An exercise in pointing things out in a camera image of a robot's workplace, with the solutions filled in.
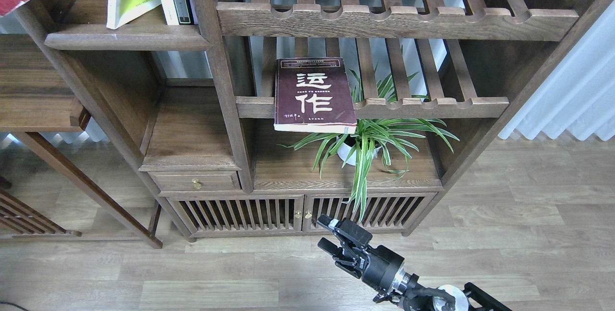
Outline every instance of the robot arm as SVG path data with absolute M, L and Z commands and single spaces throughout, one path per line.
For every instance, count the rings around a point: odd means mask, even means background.
M 338 221 L 320 215 L 317 223 L 340 241 L 340 247 L 322 238 L 318 247 L 329 253 L 335 265 L 378 292 L 376 304 L 388 301 L 404 311 L 510 311 L 472 283 L 464 290 L 446 285 L 440 289 L 424 287 L 419 276 L 404 271 L 404 258 L 385 246 L 372 248 L 372 234 L 349 219 Z M 481 307 L 469 304 L 468 298 Z

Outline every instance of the drawer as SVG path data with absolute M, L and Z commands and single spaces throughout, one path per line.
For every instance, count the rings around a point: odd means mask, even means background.
M 150 172 L 161 191 L 239 190 L 235 171 Z

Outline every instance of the wooden bookshelf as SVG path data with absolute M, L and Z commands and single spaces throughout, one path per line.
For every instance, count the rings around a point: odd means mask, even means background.
M 46 46 L 56 50 L 207 50 L 197 26 L 168 26 L 157 7 L 117 30 L 106 28 L 106 0 L 75 0 L 64 8 Z
M 318 229 L 315 211 L 347 215 L 336 206 L 351 190 L 351 169 L 332 156 L 318 178 L 317 147 L 279 147 L 301 135 L 274 132 L 269 119 L 277 37 L 294 37 L 296 56 L 308 54 L 308 37 L 324 37 L 331 56 L 340 54 L 338 38 L 354 38 L 366 98 L 356 104 L 359 118 L 444 118 L 461 138 L 454 153 L 437 139 L 419 141 L 421 152 L 399 180 L 375 162 L 373 217 L 363 225 L 407 235 L 612 1 L 463 0 L 461 8 L 443 0 L 422 0 L 423 7 L 194 0 L 198 26 L 166 26 L 156 9 L 113 31 L 105 28 L 106 0 L 34 0 L 17 15 L 186 237 L 309 234 Z M 248 36 L 264 37 L 258 97 Z M 375 95 L 374 37 L 386 39 L 394 103 Z M 415 39 L 430 100 L 409 92 L 399 42 L 406 37 Z M 439 69 L 428 39 L 446 44 Z M 206 50 L 213 87 L 167 87 L 177 81 L 159 74 L 152 50 Z M 163 94 L 158 105 L 156 94 Z M 387 215 L 385 204 L 399 213 Z

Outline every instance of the cable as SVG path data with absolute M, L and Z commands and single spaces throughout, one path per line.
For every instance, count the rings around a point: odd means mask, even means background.
M 23 311 L 28 311 L 28 309 L 24 309 L 24 308 L 22 308 L 20 305 L 13 304 L 12 302 L 0 301 L 0 305 L 2 305 L 2 304 L 4 304 L 4 305 L 11 305 L 11 306 L 17 307 L 17 308 L 18 308 L 18 309 L 20 309 L 20 310 L 23 310 Z

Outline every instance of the white curtain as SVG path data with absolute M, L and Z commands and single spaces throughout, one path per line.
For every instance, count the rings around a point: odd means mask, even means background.
M 615 135 L 615 2 L 591 26 L 499 134 L 527 139 L 564 131 L 578 140 Z

